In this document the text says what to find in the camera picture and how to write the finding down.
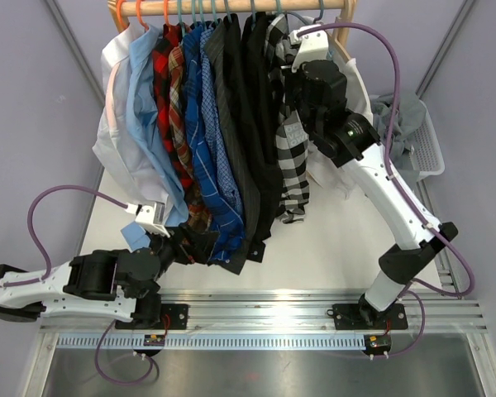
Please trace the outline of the grey button shirt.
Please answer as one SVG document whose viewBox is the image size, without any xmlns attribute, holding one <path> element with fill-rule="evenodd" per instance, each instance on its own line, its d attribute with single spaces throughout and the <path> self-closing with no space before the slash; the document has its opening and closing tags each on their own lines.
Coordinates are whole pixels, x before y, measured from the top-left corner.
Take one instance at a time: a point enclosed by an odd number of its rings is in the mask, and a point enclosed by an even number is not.
<svg viewBox="0 0 496 397">
<path fill-rule="evenodd" d="M 386 143 L 389 119 L 393 109 L 393 95 L 372 98 L 370 106 L 374 116 L 373 126 L 379 133 L 382 142 Z M 425 116 L 426 109 L 418 96 L 410 91 L 402 91 L 393 122 L 389 158 L 411 189 L 414 189 L 417 184 L 419 172 L 414 169 L 410 154 L 412 148 L 418 147 L 415 133 L 424 123 Z"/>
</svg>

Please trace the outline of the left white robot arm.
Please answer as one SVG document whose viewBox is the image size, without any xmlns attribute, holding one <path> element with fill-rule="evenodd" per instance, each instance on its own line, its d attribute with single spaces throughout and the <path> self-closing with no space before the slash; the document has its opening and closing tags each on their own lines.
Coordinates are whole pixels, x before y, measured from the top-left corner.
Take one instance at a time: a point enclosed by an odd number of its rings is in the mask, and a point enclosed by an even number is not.
<svg viewBox="0 0 496 397">
<path fill-rule="evenodd" d="M 160 328 L 160 277 L 177 262 L 205 265 L 217 232 L 187 225 L 145 234 L 133 250 L 95 250 L 41 274 L 0 265 L 0 319 L 31 323 L 39 318 L 109 318 L 118 329 Z"/>
</svg>

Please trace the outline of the grey-blue plastic hanger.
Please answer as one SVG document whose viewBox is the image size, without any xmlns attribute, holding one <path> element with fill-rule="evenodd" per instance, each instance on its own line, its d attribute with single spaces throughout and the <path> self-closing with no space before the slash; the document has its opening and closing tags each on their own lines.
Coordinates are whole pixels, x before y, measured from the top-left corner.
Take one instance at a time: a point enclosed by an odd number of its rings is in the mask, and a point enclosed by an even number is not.
<svg viewBox="0 0 496 397">
<path fill-rule="evenodd" d="M 325 13 L 325 3 L 323 0 L 318 1 L 319 13 L 316 17 L 307 17 L 296 11 L 287 11 L 286 14 L 298 19 L 304 26 L 314 25 L 322 22 Z"/>
</svg>

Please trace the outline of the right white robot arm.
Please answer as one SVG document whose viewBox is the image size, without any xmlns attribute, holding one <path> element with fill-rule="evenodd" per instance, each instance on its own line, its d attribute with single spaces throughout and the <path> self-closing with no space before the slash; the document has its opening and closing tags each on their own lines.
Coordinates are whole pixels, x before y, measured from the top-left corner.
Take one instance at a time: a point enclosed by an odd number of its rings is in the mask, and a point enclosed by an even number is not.
<svg viewBox="0 0 496 397">
<path fill-rule="evenodd" d="M 351 309 L 351 320 L 377 328 L 410 281 L 458 234 L 430 214 L 394 176 L 378 132 L 346 104 L 346 76 L 330 60 L 311 60 L 286 74 L 287 93 L 310 141 L 349 173 L 388 224 L 395 243 L 380 258 L 373 284 Z"/>
</svg>

